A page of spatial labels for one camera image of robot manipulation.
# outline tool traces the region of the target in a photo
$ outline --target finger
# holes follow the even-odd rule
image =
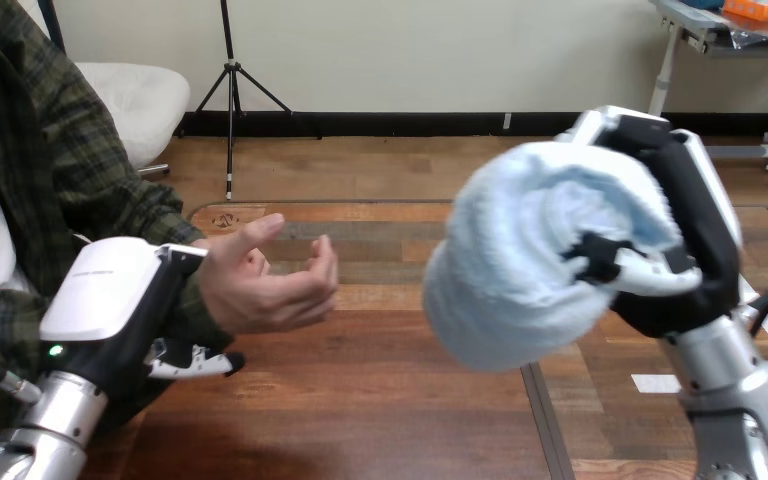
[[[254,271],[260,275],[263,272],[263,265],[266,263],[266,257],[260,253],[260,250],[252,250],[249,253],[249,264],[254,268]]]
[[[317,240],[316,253],[313,263],[308,268],[310,273],[327,281],[331,277],[331,268],[333,267],[334,251],[331,250],[331,241],[327,236],[319,237]]]
[[[339,278],[338,273],[338,261],[337,261],[337,252],[334,251],[334,247],[331,245],[331,239],[328,236],[323,237],[324,246],[323,248],[326,248],[328,250],[328,254],[331,257],[331,269],[329,270],[329,281],[332,285],[337,285],[337,279]]]
[[[296,330],[322,323],[336,306],[337,300],[334,297],[326,298],[292,318],[288,324],[288,329]]]
[[[247,223],[236,232],[217,238],[211,253],[221,262],[239,262],[253,249],[275,238],[284,227],[284,216],[274,213]]]
[[[331,285],[334,288],[336,288],[337,285],[340,283],[340,271],[339,271],[340,264],[339,264],[339,260],[337,259],[336,253],[334,254],[334,261],[332,262],[332,265],[333,266],[331,267],[331,278],[329,278],[328,280],[331,283]]]
[[[248,288],[282,306],[300,304],[301,307],[309,307],[333,293],[327,279],[304,270],[289,275],[260,277]]]

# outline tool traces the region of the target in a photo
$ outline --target tripod stand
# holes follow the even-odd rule
[[[208,100],[210,100],[210,97],[212,97],[213,93],[216,92],[216,89],[219,88],[219,84],[222,83],[222,80],[224,80],[226,76],[228,76],[228,176],[226,178],[225,199],[231,200],[231,181],[233,178],[234,170],[234,117],[236,116],[239,118],[244,115],[243,110],[240,107],[240,90],[237,86],[237,74],[245,77],[246,80],[251,82],[252,85],[257,87],[261,92],[263,92],[267,97],[269,97],[273,102],[281,107],[282,110],[288,113],[301,130],[309,131],[309,129],[306,128],[305,124],[301,121],[295,112],[290,110],[290,108],[284,105],[281,100],[278,100],[278,97],[273,95],[269,90],[266,89],[266,87],[255,80],[254,77],[249,75],[249,73],[243,69],[243,66],[240,65],[240,62],[234,60],[234,46],[231,42],[231,27],[228,21],[228,3],[226,0],[220,0],[220,4],[222,6],[222,27],[225,30],[225,49],[228,51],[228,62],[223,67],[222,73],[219,75],[219,78],[216,79],[216,83],[214,83],[210,91],[207,92],[207,95],[204,97],[204,100],[202,100],[195,113],[196,115],[201,113]],[[319,129],[316,128],[316,126],[314,126],[312,131],[314,133],[313,136],[315,136],[317,140],[322,139],[322,134],[319,132]]]

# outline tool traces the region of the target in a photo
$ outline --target robotic finger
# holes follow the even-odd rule
[[[152,345],[149,378],[177,380],[211,375],[231,375],[245,366],[239,352],[220,353],[171,338],[159,338]]]
[[[580,280],[601,284],[618,292],[670,297],[692,291],[702,283],[702,270],[696,265],[684,268],[689,260],[684,251],[674,253],[670,252],[670,259],[660,252],[647,255],[630,242],[585,233],[581,243],[565,257],[587,259],[585,270],[578,275]]]

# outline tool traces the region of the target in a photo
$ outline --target table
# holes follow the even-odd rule
[[[655,89],[649,103],[649,114],[660,116],[670,88],[679,41],[697,52],[715,58],[768,58],[768,45],[741,49],[734,48],[728,20],[722,16],[690,7],[679,0],[650,0],[661,15],[661,25],[669,29],[664,61],[655,80]],[[711,158],[765,158],[768,159],[768,134],[764,143],[755,146],[711,146]]]

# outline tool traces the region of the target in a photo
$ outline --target orange box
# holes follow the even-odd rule
[[[762,22],[762,21],[753,20],[747,17],[741,17],[740,15],[735,15],[733,13],[728,13],[728,12],[723,12],[722,15],[724,18],[727,18],[731,23],[733,23],[734,25],[737,25],[737,27],[742,28],[744,30],[762,31],[764,33],[768,33],[768,20]]]
[[[726,0],[723,11],[764,22],[768,20],[768,0]]]

